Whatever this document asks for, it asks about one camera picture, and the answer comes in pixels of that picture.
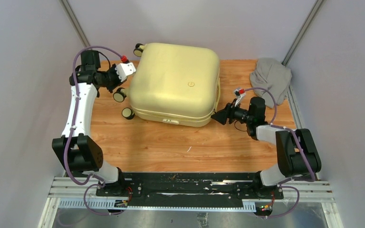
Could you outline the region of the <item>cream suitcase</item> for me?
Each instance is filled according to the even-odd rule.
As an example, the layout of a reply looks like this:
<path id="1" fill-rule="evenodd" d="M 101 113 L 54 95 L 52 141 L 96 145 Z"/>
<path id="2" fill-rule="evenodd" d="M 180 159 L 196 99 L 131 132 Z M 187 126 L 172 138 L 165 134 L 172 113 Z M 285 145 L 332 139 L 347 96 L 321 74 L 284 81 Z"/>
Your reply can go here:
<path id="1" fill-rule="evenodd" d="M 135 116 L 166 124 L 203 127 L 216 112 L 220 95 L 220 59 L 211 49 L 166 43 L 137 43 L 140 57 L 128 88 L 113 99 L 130 106 L 125 119 Z"/>

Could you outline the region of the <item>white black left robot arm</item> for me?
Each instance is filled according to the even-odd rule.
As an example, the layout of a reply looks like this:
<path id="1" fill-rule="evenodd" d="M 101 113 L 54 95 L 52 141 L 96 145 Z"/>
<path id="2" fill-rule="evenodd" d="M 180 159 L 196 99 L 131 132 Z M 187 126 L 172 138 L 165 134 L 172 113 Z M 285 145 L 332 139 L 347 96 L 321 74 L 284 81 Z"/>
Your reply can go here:
<path id="1" fill-rule="evenodd" d="M 121 63 L 110 64 L 108 70 L 102 71 L 99 49 L 99 46 L 85 48 L 73 60 L 69 113 L 61 137 L 52 140 L 52 149 L 76 185 L 84 186 L 95 178 L 96 187 L 108 188 L 113 195 L 122 196 L 132 190 L 121 169 L 104 160 L 101 147 L 91 138 L 91 118 L 99 89 L 113 92 L 136 69 L 125 55 L 116 53 Z"/>

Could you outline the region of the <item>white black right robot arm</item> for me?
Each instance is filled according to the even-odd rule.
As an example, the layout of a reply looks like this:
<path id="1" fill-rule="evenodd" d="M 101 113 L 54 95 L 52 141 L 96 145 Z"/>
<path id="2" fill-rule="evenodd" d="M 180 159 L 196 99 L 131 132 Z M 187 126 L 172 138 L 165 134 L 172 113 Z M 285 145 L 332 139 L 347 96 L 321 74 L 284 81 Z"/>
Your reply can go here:
<path id="1" fill-rule="evenodd" d="M 265 120 L 265 100 L 253 97 L 248 109 L 242 109 L 238 100 L 228 103 L 211 118 L 222 125 L 239 122 L 246 125 L 249 137 L 276 146 L 277 163 L 254 174 L 251 185 L 243 195 L 265 198 L 279 185 L 291 181 L 314 182 L 321 170 L 321 159 L 309 129 L 292 130 Z"/>

